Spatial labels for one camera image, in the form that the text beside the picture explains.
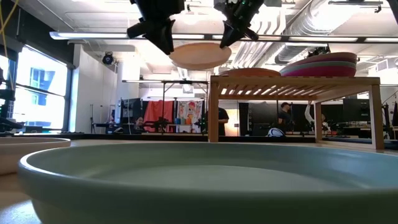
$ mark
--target wooden table leg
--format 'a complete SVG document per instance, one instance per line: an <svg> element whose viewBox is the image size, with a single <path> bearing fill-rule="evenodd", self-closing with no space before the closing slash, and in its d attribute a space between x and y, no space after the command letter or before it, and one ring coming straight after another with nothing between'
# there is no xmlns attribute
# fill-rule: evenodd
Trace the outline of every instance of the wooden table leg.
<svg viewBox="0 0 398 224"><path fill-rule="evenodd" d="M381 111L380 86L371 85L369 89L371 110L371 132L373 149L384 150L383 118Z"/></svg>
<svg viewBox="0 0 398 224"><path fill-rule="evenodd" d="M322 112L321 103L315 103L314 106L314 120L315 120L315 141L319 143L322 141Z"/></svg>
<svg viewBox="0 0 398 224"><path fill-rule="evenodd" d="M218 84L210 84L209 141L218 142Z"/></svg>

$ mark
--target plate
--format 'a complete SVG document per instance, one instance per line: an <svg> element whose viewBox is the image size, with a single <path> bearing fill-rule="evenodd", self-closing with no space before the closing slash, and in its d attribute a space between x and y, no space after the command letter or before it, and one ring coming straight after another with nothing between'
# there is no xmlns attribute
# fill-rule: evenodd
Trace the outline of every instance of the plate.
<svg viewBox="0 0 398 224"><path fill-rule="evenodd" d="M194 43L174 48L169 57L180 68L203 70L224 64L231 53L229 47L221 49L216 43Z"/></svg>
<svg viewBox="0 0 398 224"><path fill-rule="evenodd" d="M358 56L351 52L336 52L330 54L321 54L291 63L287 67L302 65L305 63L312 63L312 62L330 62L330 61L345 61L356 64L356 62L358 61Z"/></svg>
<svg viewBox="0 0 398 224"><path fill-rule="evenodd" d="M44 224L374 224L396 222L397 169L368 152L163 142L36 152L19 179Z"/></svg>
<svg viewBox="0 0 398 224"><path fill-rule="evenodd" d="M280 71L280 73L282 73L282 74L288 73L288 72L297 71L297 70L304 69L304 68L318 67L318 69L322 69L322 67L334 67L334 66L350 67L350 68L356 69L356 64L351 63L351 62L312 62L312 63L306 63L306 64L302 64L302 65L285 67Z"/></svg>
<svg viewBox="0 0 398 224"><path fill-rule="evenodd" d="M238 68L220 72L218 75L229 77L278 77L280 73L265 68Z"/></svg>
<svg viewBox="0 0 398 224"><path fill-rule="evenodd" d="M0 138L0 175L17 172L18 161L32 152L70 146L69 139L59 138Z"/></svg>
<svg viewBox="0 0 398 224"><path fill-rule="evenodd" d="M323 66L301 68L282 73L283 77L354 77L355 68L346 66Z"/></svg>

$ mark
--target person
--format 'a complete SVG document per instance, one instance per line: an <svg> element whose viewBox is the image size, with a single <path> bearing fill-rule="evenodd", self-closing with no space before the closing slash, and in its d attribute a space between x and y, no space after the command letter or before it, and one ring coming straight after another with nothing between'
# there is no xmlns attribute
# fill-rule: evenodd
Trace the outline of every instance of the person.
<svg viewBox="0 0 398 224"><path fill-rule="evenodd" d="M223 108L218 108L218 136L225 136L225 126L228 123L229 116L226 110Z"/></svg>
<svg viewBox="0 0 398 224"><path fill-rule="evenodd" d="M312 103L312 101L308 102L308 105L307 105L307 107L305 109L304 115L305 115L305 119L307 119L307 121L309 123L314 123L315 124L315 120L310 115L311 103ZM330 131L330 127L329 127L328 123L326 122L325 115L321 114L321 118L322 118L322 126L323 126L322 129L327 129L328 131Z"/></svg>
<svg viewBox="0 0 398 224"><path fill-rule="evenodd" d="M278 114L278 124L289 125L292 122L292 117L290 116L290 105L286 102L280 105L281 110Z"/></svg>
<svg viewBox="0 0 398 224"><path fill-rule="evenodd" d="M144 129L142 127L142 125L144 125L144 118L139 117L139 118L136 119L136 125L134 125L134 129L135 130L142 130L142 129Z"/></svg>

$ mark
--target wooden shelf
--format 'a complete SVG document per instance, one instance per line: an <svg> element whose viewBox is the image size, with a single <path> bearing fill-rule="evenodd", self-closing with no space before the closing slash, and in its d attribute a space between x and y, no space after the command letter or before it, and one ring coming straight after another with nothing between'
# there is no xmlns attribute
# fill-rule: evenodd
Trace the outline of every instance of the wooden shelf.
<svg viewBox="0 0 398 224"><path fill-rule="evenodd" d="M372 148L384 149L380 78L376 77L229 77L211 76L209 141L218 142L218 100L312 100L315 137L322 140L321 102L369 92Z"/></svg>

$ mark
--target yellow cable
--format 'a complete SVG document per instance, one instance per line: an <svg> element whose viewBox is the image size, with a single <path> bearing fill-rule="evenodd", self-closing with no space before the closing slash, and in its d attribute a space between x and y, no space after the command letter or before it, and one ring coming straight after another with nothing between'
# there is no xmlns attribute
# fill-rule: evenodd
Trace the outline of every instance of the yellow cable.
<svg viewBox="0 0 398 224"><path fill-rule="evenodd" d="M6 21L4 22L4 26L1 26L0 34L1 34L1 33L4 31L4 29L6 28L6 26L7 26L8 22L9 22L9 20L11 19L12 13L14 13L15 9L16 9L17 6L18 6L18 2L19 2L19 0L16 0L16 1L15 1L15 4L14 4L14 6L13 6L12 9L11 9L10 14L7 16L7 19L6 19Z"/></svg>
<svg viewBox="0 0 398 224"><path fill-rule="evenodd" d="M0 4L0 22L1 22L1 27L4 27L4 21L2 20L2 8ZM2 41L4 43L4 54L6 55L6 58L8 58L8 53L7 53L7 44L6 44L6 35L4 34L5 32L1 32L2 34Z"/></svg>
<svg viewBox="0 0 398 224"><path fill-rule="evenodd" d="M6 35L5 35L5 31L4 30L5 30L5 28L6 28L7 24L8 24L11 16L12 16L12 14L14 13L15 9L17 8L18 2L19 2L19 0L15 1L15 4L14 4L14 6L11 9L10 14L7 16L7 19L6 19L6 21L4 23L3 23L3 20L2 20L2 8L1 8L1 4L0 4L0 18L1 18L0 19L0 21L1 21L0 34L2 34L2 40L4 42L4 54L6 55L6 58L8 58L8 52L7 52L7 44L6 44ZM10 78L11 90L14 90L14 80L12 79L12 75L10 74L10 69L8 69L8 77Z"/></svg>

